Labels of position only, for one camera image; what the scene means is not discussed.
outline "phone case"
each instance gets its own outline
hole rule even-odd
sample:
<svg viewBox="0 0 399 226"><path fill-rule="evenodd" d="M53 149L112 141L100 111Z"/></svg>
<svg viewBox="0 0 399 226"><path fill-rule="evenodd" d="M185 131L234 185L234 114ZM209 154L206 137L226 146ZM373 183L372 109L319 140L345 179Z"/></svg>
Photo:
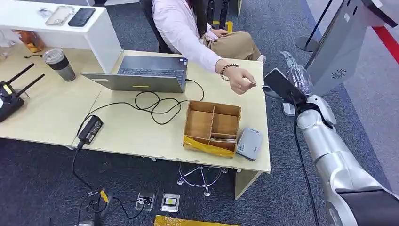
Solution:
<svg viewBox="0 0 399 226"><path fill-rule="evenodd" d="M46 21L47 26L62 26L74 11L72 6L59 6Z"/></svg>
<svg viewBox="0 0 399 226"><path fill-rule="evenodd" d="M75 16L68 22L68 25L71 27L83 27L95 10L95 8L80 8Z"/></svg>

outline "floor socket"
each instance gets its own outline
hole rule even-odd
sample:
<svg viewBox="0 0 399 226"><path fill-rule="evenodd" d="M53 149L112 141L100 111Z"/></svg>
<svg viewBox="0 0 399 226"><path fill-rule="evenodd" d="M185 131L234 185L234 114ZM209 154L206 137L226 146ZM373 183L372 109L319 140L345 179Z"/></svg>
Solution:
<svg viewBox="0 0 399 226"><path fill-rule="evenodd" d="M161 211L177 213L179 210L180 195L163 194Z"/></svg>
<svg viewBox="0 0 399 226"><path fill-rule="evenodd" d="M137 199L139 198L145 198L145 199L150 199L151 203L148 205L145 205L143 208L143 205L140 204L138 201L136 202L136 210L141 210L143 209L143 211L151 211L153 206L154 206L154 200L155 200L155 193L149 193L149 192L140 192L138 194Z"/></svg>

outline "caster wheel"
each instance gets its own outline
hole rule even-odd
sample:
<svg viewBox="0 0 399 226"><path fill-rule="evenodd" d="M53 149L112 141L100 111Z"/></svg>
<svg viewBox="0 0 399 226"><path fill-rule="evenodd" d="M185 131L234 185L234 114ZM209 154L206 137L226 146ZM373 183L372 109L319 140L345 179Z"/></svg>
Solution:
<svg viewBox="0 0 399 226"><path fill-rule="evenodd" d="M183 178L179 178L179 179L177 180L177 184L178 184L178 185L184 184Z"/></svg>

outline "travel mug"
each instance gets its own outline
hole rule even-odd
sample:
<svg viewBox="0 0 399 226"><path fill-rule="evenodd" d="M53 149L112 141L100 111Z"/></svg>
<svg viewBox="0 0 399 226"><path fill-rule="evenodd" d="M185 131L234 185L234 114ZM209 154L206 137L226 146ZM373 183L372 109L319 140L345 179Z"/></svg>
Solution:
<svg viewBox="0 0 399 226"><path fill-rule="evenodd" d="M44 62L56 71L65 81L72 81L76 78L75 72L73 72L62 49L50 49L43 54L42 58Z"/></svg>

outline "beaded bracelet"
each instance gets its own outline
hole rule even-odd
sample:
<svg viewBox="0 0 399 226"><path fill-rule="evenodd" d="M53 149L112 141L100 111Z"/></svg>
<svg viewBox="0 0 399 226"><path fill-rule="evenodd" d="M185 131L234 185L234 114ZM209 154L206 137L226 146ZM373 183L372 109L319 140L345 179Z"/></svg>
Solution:
<svg viewBox="0 0 399 226"><path fill-rule="evenodd" d="M239 66L238 66L238 64L229 64L229 65L226 65L226 66L224 66L224 67L222 68L222 70L220 71L220 77L221 77L223 80L225 80L225 81L228 81L228 80L229 80L229 78L227 78L226 75L224 74L224 73L226 72L226 69L229 68L229 67L239 67Z"/></svg>

